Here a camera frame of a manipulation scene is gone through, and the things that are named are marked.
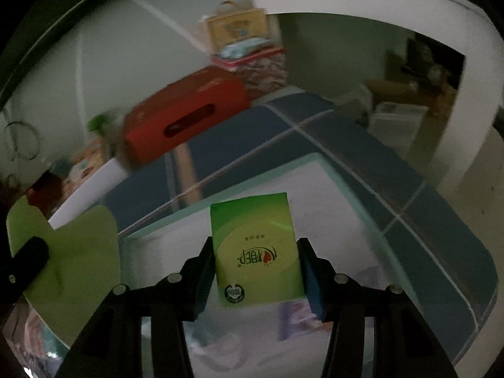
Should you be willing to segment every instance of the bag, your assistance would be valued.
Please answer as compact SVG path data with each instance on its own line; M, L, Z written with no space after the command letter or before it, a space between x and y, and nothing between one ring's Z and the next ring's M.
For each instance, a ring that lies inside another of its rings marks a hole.
M234 5L238 10L217 14L205 20L206 32L214 53L219 53L228 44L247 38L268 38L268 22L262 8L243 10L229 0L220 5L224 4Z

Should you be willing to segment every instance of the tissue pack logo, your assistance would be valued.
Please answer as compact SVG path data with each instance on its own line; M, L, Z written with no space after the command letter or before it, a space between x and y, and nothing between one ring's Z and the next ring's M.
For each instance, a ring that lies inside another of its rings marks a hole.
M266 247L252 247L251 249L242 250L241 255L238 257L238 267L262 263L269 266L277 258L277 252L272 246L271 249Z
M245 298L245 290L239 284L230 284L224 289L224 297L230 303L238 304Z

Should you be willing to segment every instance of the green tissue pack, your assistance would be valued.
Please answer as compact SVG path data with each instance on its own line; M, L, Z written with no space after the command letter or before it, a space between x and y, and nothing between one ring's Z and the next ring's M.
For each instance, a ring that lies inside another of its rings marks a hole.
M223 307L304 297L286 193L213 204L210 218Z

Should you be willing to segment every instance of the green paper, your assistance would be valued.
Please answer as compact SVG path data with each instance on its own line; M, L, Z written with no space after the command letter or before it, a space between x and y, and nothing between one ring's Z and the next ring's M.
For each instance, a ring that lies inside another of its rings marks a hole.
M120 282L112 213L97 206L54 230L40 210L22 197L7 216L7 231L13 256L33 236L49 246L49 261L24 294L55 336L71 346Z
M286 193L213 204L210 218L223 307L304 297Z

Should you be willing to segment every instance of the screw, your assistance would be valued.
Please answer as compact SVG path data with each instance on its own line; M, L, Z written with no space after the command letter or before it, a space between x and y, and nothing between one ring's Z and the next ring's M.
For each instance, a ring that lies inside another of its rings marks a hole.
M112 292L115 295L123 295L126 292L126 286L124 284L118 284L114 287Z
M182 280L182 274L179 272L173 272L168 277L166 277L169 283L178 283L180 280Z
M403 288L401 286L398 286L397 284L392 284L389 288L390 291L394 294L402 294L403 292Z
M337 274L334 276L334 281L338 284L346 284L348 282L348 277L344 274Z

